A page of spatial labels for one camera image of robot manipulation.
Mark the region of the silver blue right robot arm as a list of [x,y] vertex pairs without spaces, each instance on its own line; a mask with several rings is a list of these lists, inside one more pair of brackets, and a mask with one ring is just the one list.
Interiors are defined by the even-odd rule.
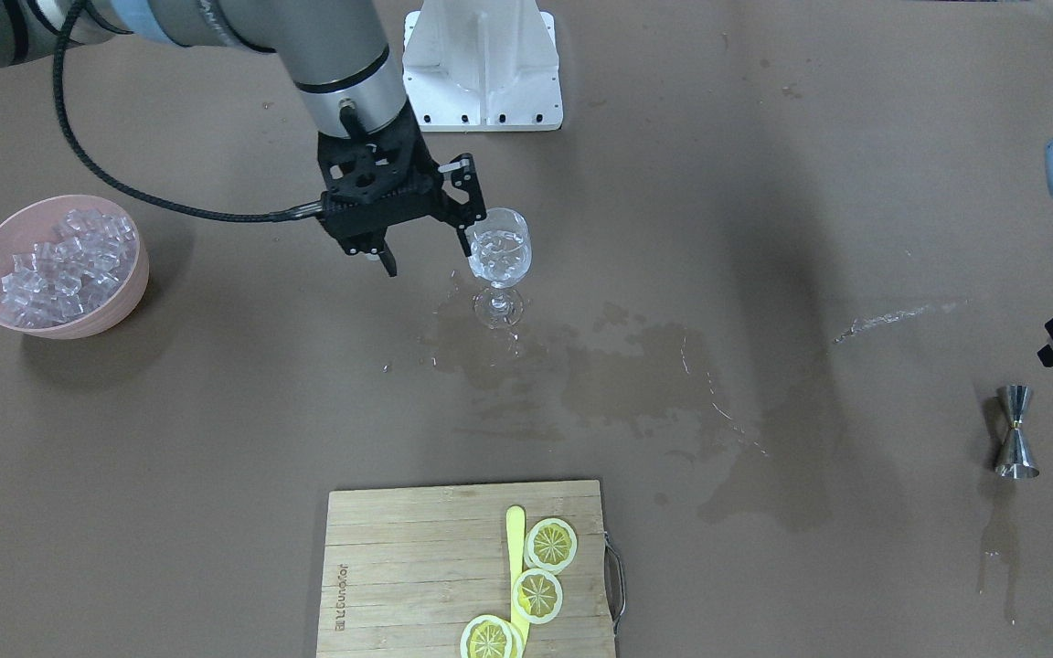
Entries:
[[[74,47],[135,35],[175,48],[231,48],[275,55],[317,129],[324,191],[284,211],[233,214],[150,195],[110,175],[69,124],[64,64]],[[486,218],[471,154],[439,164],[408,95],[372,1],[0,1],[0,69],[53,58],[53,104],[69,149],[110,187],[150,205],[221,222],[314,218],[347,255],[367,255],[389,275],[398,267],[386,233],[433,218],[457,234]]]

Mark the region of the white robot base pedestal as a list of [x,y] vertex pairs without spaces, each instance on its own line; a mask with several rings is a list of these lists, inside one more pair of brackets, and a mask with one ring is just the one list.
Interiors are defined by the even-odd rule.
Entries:
[[426,1],[404,20],[404,84],[426,133],[556,131],[555,17],[535,1]]

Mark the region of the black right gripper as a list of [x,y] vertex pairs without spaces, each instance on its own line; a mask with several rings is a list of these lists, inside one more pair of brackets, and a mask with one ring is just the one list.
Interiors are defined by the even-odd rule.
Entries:
[[389,278],[396,278],[386,230],[432,217],[455,230],[464,257],[471,258],[465,230],[488,216],[473,155],[459,154],[438,166],[409,103],[376,131],[365,129],[354,101],[342,101],[338,117],[347,137],[319,134],[317,163],[325,183],[319,224],[340,250],[377,257]]

